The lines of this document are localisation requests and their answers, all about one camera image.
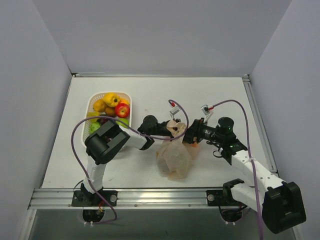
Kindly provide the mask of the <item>white perforated plastic basket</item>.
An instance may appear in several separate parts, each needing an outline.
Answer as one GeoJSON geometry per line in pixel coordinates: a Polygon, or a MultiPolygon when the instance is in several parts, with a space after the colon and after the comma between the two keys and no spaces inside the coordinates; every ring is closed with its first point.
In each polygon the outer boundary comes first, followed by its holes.
{"type": "MultiPolygon", "coordinates": [[[[129,94],[124,92],[98,92],[93,95],[87,104],[86,117],[109,116],[112,118],[120,119],[127,125],[131,126],[132,123],[132,98],[129,94]],[[118,100],[118,103],[128,105],[130,108],[129,113],[119,113],[116,110],[116,104],[111,103],[112,100],[118,100]]],[[[81,132],[81,142],[85,147],[86,138],[97,130],[99,126],[106,123],[108,119],[93,118],[83,123],[81,132]]]]}

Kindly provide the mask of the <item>yellow fake bell pepper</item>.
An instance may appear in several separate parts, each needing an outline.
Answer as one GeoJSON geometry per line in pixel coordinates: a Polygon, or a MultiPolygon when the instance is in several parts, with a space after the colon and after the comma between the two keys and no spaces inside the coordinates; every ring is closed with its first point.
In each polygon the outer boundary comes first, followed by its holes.
{"type": "Polygon", "coordinates": [[[111,108],[115,108],[119,103],[121,98],[114,92],[106,93],[103,98],[103,102],[111,108]]]}

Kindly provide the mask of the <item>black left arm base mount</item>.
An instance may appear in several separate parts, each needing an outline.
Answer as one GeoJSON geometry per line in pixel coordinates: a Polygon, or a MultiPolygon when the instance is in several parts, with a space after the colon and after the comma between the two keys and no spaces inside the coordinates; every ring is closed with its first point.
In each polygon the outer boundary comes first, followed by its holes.
{"type": "MultiPolygon", "coordinates": [[[[112,206],[117,205],[118,192],[116,190],[99,190],[98,193],[112,206]]],[[[99,207],[102,198],[96,193],[90,193],[85,190],[76,190],[73,192],[72,207],[99,207]]]]}

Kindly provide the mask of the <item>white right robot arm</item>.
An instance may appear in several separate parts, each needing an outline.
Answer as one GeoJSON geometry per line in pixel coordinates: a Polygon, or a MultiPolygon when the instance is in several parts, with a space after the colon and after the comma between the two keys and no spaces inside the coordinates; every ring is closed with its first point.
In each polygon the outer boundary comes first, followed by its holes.
{"type": "Polygon", "coordinates": [[[234,121],[221,117],[216,127],[210,127],[204,118],[196,119],[186,130],[184,142],[206,140],[218,148],[229,165],[242,172],[252,186],[237,178],[224,183],[225,198],[240,202],[257,213],[258,223],[274,234],[304,223],[307,220],[303,198],[295,182],[286,182],[270,172],[249,153],[233,131],[234,121]]]}

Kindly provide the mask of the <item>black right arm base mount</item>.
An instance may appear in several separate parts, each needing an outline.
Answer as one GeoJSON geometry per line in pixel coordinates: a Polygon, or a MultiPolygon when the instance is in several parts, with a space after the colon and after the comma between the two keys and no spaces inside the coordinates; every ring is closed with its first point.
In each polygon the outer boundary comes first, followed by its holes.
{"type": "Polygon", "coordinates": [[[206,190],[206,202],[209,207],[244,207],[244,203],[226,197],[222,189],[206,190]]]}

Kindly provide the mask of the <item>translucent orange plastic bag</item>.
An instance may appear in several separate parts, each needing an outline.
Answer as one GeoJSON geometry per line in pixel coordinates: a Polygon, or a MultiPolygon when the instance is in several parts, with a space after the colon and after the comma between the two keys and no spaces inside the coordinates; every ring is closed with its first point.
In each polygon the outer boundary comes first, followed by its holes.
{"type": "Polygon", "coordinates": [[[165,140],[156,151],[159,172],[170,181],[180,181],[187,177],[199,155],[197,143],[188,144],[183,138],[165,140]]]}

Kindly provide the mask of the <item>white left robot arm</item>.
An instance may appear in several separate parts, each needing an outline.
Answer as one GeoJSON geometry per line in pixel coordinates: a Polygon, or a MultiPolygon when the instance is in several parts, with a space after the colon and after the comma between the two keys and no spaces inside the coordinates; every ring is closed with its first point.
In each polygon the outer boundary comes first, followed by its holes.
{"type": "Polygon", "coordinates": [[[84,142],[88,163],[87,176],[80,187],[83,195],[92,200],[103,189],[106,165],[123,147],[144,151],[155,142],[153,136],[172,138],[173,134],[167,129],[167,123],[168,121],[159,123],[155,116],[148,115],[137,131],[133,131],[120,126],[119,121],[108,120],[91,133],[84,142]]]}

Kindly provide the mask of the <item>red fake apple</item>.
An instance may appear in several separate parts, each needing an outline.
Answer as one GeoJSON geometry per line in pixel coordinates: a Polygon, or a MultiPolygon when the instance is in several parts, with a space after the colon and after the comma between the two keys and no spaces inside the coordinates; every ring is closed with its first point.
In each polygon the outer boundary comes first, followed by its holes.
{"type": "Polygon", "coordinates": [[[126,103],[119,103],[115,107],[115,114],[119,118],[127,118],[130,115],[130,106],[126,103]]]}

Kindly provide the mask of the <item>orange fake tangerine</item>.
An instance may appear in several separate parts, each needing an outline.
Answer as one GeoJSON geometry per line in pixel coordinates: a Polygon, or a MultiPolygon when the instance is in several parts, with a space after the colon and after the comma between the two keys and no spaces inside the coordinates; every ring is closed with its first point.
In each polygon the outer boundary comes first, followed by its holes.
{"type": "Polygon", "coordinates": [[[123,104],[126,104],[126,105],[130,105],[130,102],[125,98],[121,98],[119,102],[123,103],[123,104]]]}

